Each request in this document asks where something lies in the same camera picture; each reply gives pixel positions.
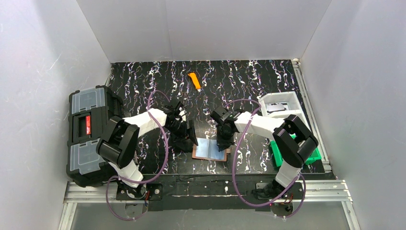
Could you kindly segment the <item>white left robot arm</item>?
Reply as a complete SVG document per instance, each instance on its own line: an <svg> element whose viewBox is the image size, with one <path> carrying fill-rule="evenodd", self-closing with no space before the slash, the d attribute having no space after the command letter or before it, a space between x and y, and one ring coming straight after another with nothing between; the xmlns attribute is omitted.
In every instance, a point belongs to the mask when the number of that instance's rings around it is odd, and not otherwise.
<svg viewBox="0 0 406 230"><path fill-rule="evenodd" d="M127 186L137 188L143 180L134 160L140 136L162 127L169 131L169 143L174 147L191 152L193 146L198 145L194 122L188 120L186 114L183 103L172 99L161 108L151 108L132 117L113 116L100 137L96 152L116 170Z"/></svg>

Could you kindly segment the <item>light blue credit card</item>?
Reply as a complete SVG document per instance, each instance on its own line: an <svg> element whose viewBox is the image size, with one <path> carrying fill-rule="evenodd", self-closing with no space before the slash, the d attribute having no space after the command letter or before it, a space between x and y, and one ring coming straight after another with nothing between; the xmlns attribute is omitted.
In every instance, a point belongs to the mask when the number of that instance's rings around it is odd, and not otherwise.
<svg viewBox="0 0 406 230"><path fill-rule="evenodd" d="M268 103L266 104L267 113L274 113L278 111L286 111L289 110L289 106L287 103Z"/></svg>

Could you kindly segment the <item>black toolbox with clear lids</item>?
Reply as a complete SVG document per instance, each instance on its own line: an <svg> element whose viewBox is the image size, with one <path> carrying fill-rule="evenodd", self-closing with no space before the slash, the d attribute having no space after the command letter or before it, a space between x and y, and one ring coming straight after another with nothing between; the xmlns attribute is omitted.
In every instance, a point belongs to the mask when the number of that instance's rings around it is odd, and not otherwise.
<svg viewBox="0 0 406 230"><path fill-rule="evenodd" d="M97 85L69 95L66 173L76 185L98 187L116 175L116 170L96 152L96 146L111 117L129 115L121 97L107 86Z"/></svg>

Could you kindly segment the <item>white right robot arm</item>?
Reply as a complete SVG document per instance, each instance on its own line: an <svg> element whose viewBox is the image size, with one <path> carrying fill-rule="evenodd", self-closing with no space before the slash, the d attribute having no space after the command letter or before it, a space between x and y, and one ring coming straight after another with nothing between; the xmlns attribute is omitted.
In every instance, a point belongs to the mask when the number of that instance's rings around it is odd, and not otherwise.
<svg viewBox="0 0 406 230"><path fill-rule="evenodd" d="M216 141L219 150L234 144L234 134L246 131L276 142L282 165L274 179L275 185L286 188L295 179L302 166L317 148L319 142L296 115L273 118L253 115L243 110L218 107L210 117L216 122Z"/></svg>

